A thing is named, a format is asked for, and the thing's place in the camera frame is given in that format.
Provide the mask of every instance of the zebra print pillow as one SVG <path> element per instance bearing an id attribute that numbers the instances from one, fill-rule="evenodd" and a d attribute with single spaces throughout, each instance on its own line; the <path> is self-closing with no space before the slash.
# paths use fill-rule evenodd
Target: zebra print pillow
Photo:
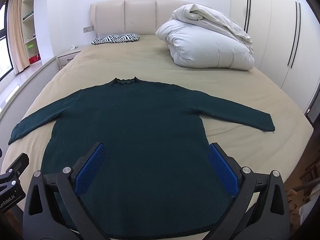
<path id="1" fill-rule="evenodd" d="M 110 34 L 106 36 L 99 36 L 94 39 L 91 44 L 98 45 L 103 43 L 121 43 L 121 42 L 133 42 L 140 38 L 138 34 L 126 33 L 126 34 Z"/>

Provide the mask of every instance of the beige curtain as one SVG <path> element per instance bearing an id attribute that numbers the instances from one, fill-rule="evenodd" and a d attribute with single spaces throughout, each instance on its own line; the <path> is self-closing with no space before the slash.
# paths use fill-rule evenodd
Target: beige curtain
<path id="1" fill-rule="evenodd" d="M 7 12 L 7 38 L 13 70 L 16 74 L 29 66 L 21 28 L 22 0 L 9 0 Z"/>

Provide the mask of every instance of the nightstand drawer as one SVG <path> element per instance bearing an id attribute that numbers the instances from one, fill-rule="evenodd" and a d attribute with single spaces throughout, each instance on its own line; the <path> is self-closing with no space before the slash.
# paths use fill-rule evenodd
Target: nightstand drawer
<path id="1" fill-rule="evenodd" d="M 70 55 L 59 57 L 60 66 L 64 67 L 67 65 L 79 52 L 72 53 Z"/>

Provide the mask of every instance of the window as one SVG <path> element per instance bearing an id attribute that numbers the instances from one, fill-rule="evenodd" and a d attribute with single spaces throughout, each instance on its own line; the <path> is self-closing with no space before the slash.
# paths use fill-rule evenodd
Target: window
<path id="1" fill-rule="evenodd" d="M 7 41 L 7 3 L 0 9 L 0 81 L 13 69 Z"/>

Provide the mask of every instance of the wardrobe door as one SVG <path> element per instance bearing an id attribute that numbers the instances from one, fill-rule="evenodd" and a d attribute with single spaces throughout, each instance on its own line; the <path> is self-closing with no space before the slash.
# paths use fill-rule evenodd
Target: wardrobe door
<path id="1" fill-rule="evenodd" d="M 242 29 L 247 18 L 247 6 L 249 9 L 249 0 L 231 0 L 230 18 L 233 19 Z"/>
<path id="2" fill-rule="evenodd" d="M 288 73 L 293 43 L 297 35 L 296 4 L 297 0 L 272 0 L 270 30 L 260 71 L 279 87 Z"/>
<path id="3" fill-rule="evenodd" d="M 300 35 L 282 90 L 306 112 L 320 78 L 320 24 L 307 1 L 298 1 L 301 13 Z"/>
<path id="4" fill-rule="evenodd" d="M 272 0 L 251 0 L 246 32 L 253 42 L 254 66 L 260 68 L 268 40 Z"/>

